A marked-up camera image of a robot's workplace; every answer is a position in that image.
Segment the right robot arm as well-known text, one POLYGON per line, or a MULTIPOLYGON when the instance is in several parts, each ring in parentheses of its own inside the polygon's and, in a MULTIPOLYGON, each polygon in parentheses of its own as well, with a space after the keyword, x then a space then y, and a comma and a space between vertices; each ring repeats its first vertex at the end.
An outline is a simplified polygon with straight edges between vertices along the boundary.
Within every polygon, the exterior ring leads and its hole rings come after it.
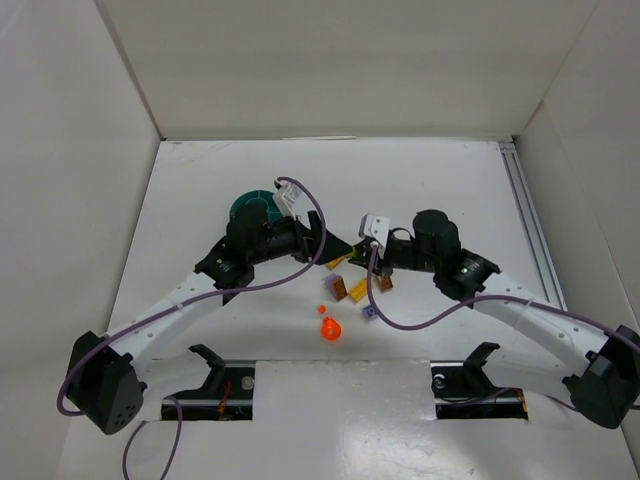
POLYGON ((566 311, 528 291, 495 263, 462 247, 457 226, 439 210, 418 212, 407 239, 389 219, 365 215, 351 263, 369 276, 395 270, 428 273, 454 306, 415 325, 429 328, 468 307, 492 317, 543 349, 532 356, 484 342, 463 362, 483 396, 515 388, 569 404, 600 427, 618 428, 639 398, 639 335, 566 311))

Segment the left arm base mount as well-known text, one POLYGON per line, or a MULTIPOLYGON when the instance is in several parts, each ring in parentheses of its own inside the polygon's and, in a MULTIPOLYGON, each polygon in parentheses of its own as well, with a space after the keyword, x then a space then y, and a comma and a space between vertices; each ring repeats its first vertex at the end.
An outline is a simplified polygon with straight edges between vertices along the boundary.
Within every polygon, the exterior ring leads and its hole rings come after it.
POLYGON ((256 363, 224 360, 202 344, 190 346, 189 353, 201 360, 206 375, 195 387, 171 394, 181 407, 182 418, 185 421, 250 421, 256 363))

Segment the brown orange long lego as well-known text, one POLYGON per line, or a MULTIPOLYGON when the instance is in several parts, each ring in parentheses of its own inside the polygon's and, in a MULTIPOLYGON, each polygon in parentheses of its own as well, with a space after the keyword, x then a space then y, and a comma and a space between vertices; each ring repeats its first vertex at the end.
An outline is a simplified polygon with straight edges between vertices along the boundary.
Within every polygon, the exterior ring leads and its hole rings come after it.
POLYGON ((379 275, 377 277, 377 283, 378 283, 379 289, 382 292, 385 292, 394 288, 394 284, 390 275, 379 275))

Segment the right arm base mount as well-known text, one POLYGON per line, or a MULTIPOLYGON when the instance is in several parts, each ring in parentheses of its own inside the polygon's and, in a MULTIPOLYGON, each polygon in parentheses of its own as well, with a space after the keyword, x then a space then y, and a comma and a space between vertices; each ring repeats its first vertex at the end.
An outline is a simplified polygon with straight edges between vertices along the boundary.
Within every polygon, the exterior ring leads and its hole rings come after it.
POLYGON ((431 390, 438 420, 529 418, 522 391, 496 387, 482 370, 498 349, 498 344, 484 342, 464 360, 431 364, 431 390))

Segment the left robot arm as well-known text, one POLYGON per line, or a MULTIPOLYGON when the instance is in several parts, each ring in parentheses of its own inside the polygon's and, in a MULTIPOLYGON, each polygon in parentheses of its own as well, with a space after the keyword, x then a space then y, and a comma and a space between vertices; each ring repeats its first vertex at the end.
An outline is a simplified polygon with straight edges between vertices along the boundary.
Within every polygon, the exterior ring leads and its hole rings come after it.
POLYGON ((74 343, 61 388, 80 416, 112 435, 138 414, 155 382, 149 371, 155 354, 201 318, 250 290, 255 267, 290 256, 324 265, 352 247, 327 231, 322 216, 308 213, 307 224, 292 217, 270 222, 262 205, 239 207, 225 236, 193 272, 146 313, 101 336, 88 331, 74 343))

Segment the purple square lego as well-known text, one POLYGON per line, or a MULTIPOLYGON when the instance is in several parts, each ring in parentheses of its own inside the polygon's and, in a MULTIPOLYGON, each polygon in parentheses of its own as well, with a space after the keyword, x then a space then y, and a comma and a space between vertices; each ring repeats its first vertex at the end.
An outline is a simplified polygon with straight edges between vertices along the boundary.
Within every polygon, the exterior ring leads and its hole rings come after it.
POLYGON ((361 310, 364 321, 369 323, 379 318, 378 310, 373 305, 367 305, 361 310))

